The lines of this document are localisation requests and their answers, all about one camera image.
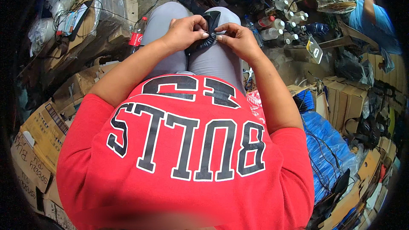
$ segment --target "person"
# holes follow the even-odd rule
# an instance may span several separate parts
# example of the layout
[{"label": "person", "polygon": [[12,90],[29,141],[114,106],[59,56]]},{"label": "person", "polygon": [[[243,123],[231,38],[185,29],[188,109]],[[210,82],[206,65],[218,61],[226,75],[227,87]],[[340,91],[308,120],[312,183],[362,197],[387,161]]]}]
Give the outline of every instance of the person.
[{"label": "person", "polygon": [[402,49],[386,10],[374,0],[356,0],[356,4],[354,11],[348,14],[347,24],[374,40],[386,52],[401,55]]},{"label": "person", "polygon": [[[78,229],[298,229],[313,211],[313,173],[294,100],[237,15],[207,22],[176,2],[149,18],[142,45],[84,97],[57,165]],[[266,125],[245,98],[253,68]]]}]

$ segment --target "scissors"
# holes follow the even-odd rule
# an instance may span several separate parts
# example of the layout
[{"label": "scissors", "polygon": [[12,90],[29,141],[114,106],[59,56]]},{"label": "scissors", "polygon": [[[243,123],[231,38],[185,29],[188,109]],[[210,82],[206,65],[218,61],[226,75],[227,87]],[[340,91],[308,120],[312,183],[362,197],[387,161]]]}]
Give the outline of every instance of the scissors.
[{"label": "scissors", "polygon": [[250,70],[244,70],[243,69],[243,74],[248,73],[249,74],[249,78],[247,79],[246,85],[244,85],[244,89],[246,91],[250,91],[251,89],[253,89],[253,68],[250,68]]}]

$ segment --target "red t-shirt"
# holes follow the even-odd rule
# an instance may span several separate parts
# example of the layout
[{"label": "red t-shirt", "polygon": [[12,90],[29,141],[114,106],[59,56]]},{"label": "red t-shirt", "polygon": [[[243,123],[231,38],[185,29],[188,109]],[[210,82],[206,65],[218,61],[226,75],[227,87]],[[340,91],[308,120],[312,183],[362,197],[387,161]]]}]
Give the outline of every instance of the red t-shirt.
[{"label": "red t-shirt", "polygon": [[269,136],[237,89],[206,76],[147,80],[116,109],[86,95],[57,185],[79,229],[96,228],[79,212],[105,206],[208,212],[222,218],[216,229],[297,229],[314,206],[304,131]]}]

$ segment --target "blue shirt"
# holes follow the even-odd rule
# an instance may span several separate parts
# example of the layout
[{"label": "blue shirt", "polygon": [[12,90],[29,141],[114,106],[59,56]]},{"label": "blue shirt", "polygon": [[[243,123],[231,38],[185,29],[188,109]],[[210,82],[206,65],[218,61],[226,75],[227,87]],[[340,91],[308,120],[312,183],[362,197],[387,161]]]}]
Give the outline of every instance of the blue shirt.
[{"label": "blue shirt", "polygon": [[351,12],[349,17],[349,26],[370,37],[388,53],[402,54],[395,29],[386,10],[373,4],[376,18],[376,24],[373,25],[364,14],[364,0],[357,0],[356,3],[357,7]]}]

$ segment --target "barcode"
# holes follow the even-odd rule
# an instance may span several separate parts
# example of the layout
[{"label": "barcode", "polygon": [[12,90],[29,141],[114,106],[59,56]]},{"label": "barcode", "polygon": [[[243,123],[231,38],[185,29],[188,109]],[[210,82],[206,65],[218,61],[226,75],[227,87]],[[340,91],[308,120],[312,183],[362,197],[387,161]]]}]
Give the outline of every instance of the barcode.
[{"label": "barcode", "polygon": [[45,106],[45,109],[48,111],[48,114],[50,114],[50,116],[57,124],[57,126],[60,128],[60,130],[64,133],[64,135],[67,135],[68,132],[67,125],[65,125],[65,123],[58,117],[57,112],[53,109],[51,104],[47,104]]}]

